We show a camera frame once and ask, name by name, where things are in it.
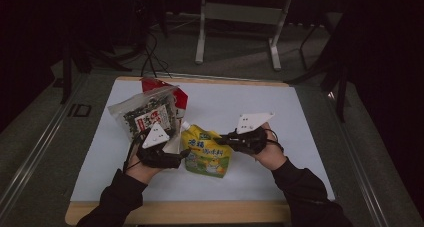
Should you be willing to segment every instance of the gray floor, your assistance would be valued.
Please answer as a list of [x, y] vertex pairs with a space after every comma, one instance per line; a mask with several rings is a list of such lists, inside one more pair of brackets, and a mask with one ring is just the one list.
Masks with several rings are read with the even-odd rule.
[[[157, 38], [154, 53], [161, 60], [153, 64], [163, 76], [166, 73], [162, 70], [166, 68], [173, 77], [190, 75], [281, 82], [304, 73], [297, 48], [307, 30], [301, 26], [287, 26], [283, 30], [278, 45], [283, 65], [281, 72], [272, 69], [267, 51], [267, 38], [272, 35], [273, 28], [240, 24], [232, 25], [233, 31], [229, 31], [225, 23], [208, 22], [202, 65], [194, 63], [197, 17], [172, 16], [169, 29], [170, 38], [165, 39], [156, 27], [152, 28]], [[305, 46], [308, 64], [318, 57], [327, 38], [323, 29], [312, 36]], [[150, 41], [149, 46], [154, 46], [153, 38]], [[128, 51], [128, 47], [116, 48], [118, 52]], [[2, 192], [31, 150], [42, 146], [43, 151], [39, 152], [40, 161], [33, 163], [36, 168], [25, 178], [28, 181], [25, 188], [13, 199], [16, 202], [0, 225], [67, 226], [64, 216], [69, 198], [113, 82], [120, 75], [140, 75], [144, 59], [145, 56], [140, 56], [123, 61], [124, 66], [134, 69], [130, 73], [114, 71], [93, 60], [96, 66], [91, 74], [80, 75], [74, 71], [74, 95], [67, 104], [60, 105], [61, 89], [49, 87], [1, 134]], [[61, 63], [52, 67], [57, 76], [60, 76], [60, 67]], [[147, 75], [151, 75], [149, 68], [146, 67]], [[296, 87], [337, 202], [355, 226], [424, 226], [355, 86], [348, 85], [346, 123], [341, 124], [334, 114], [333, 101], [317, 87], [322, 77], [314, 77]], [[72, 104], [91, 105], [92, 112], [87, 118], [67, 117]], [[53, 135], [43, 135], [49, 128]]]

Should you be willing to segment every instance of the snack bag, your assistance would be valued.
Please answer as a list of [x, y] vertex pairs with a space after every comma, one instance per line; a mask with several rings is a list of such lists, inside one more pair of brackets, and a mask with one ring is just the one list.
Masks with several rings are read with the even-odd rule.
[[223, 178], [230, 164], [231, 147], [218, 145], [213, 138], [218, 138], [219, 134], [214, 131], [205, 131], [187, 122], [182, 124], [182, 128], [182, 146], [191, 149], [185, 159], [186, 169], [196, 174]]
[[109, 113], [127, 132], [130, 140], [156, 122], [172, 138], [180, 129], [173, 95], [177, 88], [165, 86], [134, 95], [126, 101], [109, 106]]

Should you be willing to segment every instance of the sleeve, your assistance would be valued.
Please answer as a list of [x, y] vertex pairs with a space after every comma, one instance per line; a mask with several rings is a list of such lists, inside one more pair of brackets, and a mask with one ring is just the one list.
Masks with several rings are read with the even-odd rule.
[[143, 190], [146, 184], [117, 170], [112, 184], [100, 197], [99, 206], [84, 216], [77, 227], [121, 227], [127, 215], [143, 205]]
[[293, 227], [353, 226], [342, 207], [328, 200], [324, 183], [309, 169], [298, 169], [287, 159], [272, 174], [290, 206]]

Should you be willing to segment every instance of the white metal leg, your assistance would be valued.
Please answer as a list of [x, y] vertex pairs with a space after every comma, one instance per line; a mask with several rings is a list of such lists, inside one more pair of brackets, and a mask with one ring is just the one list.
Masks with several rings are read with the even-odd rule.
[[202, 6], [200, 7], [200, 33], [199, 40], [197, 41], [196, 50], [196, 64], [203, 63], [203, 54], [205, 53], [205, 4], [206, 0], [202, 0]]
[[277, 43], [280, 38], [281, 30], [283, 29], [284, 22], [286, 21], [287, 14], [289, 12], [291, 0], [286, 0], [284, 9], [281, 10], [280, 18], [278, 19], [277, 27], [273, 38], [269, 39], [269, 50], [271, 53], [272, 66], [275, 71], [281, 70], [280, 57], [278, 55]]

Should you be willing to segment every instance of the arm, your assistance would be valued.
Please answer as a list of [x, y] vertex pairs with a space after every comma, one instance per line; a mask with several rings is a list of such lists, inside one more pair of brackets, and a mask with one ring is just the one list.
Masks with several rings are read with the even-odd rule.
[[[270, 129], [268, 123], [262, 127]], [[271, 131], [267, 132], [268, 139], [276, 141]], [[322, 181], [309, 169], [296, 168], [279, 146], [267, 144], [262, 152], [253, 157], [271, 170], [275, 183], [283, 191], [290, 206], [294, 227], [352, 226], [344, 216], [343, 209], [327, 199]]]
[[78, 227], [121, 227], [127, 215], [143, 205], [143, 190], [162, 169], [144, 166], [135, 155], [130, 160], [132, 165], [125, 173], [116, 171], [112, 184], [102, 192], [99, 206], [83, 217]]

